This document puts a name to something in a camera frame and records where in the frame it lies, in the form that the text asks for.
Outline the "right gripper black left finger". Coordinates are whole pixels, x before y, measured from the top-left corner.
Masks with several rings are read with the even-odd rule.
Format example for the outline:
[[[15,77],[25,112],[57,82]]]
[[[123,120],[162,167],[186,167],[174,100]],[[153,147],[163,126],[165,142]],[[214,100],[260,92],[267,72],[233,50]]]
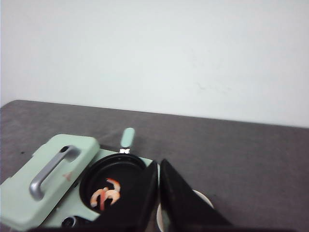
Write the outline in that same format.
[[[120,199],[99,213],[95,219],[83,219],[76,228],[38,227],[36,232],[143,232],[156,202],[158,187],[157,162],[152,161],[137,177],[133,186]]]

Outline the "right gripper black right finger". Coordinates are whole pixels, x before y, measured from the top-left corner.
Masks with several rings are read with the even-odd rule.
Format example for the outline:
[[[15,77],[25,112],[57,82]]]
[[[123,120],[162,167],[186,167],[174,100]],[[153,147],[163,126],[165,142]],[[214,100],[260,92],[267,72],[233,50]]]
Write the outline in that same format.
[[[200,198],[167,159],[160,163],[161,209],[169,232],[291,232],[287,228],[242,227]]]

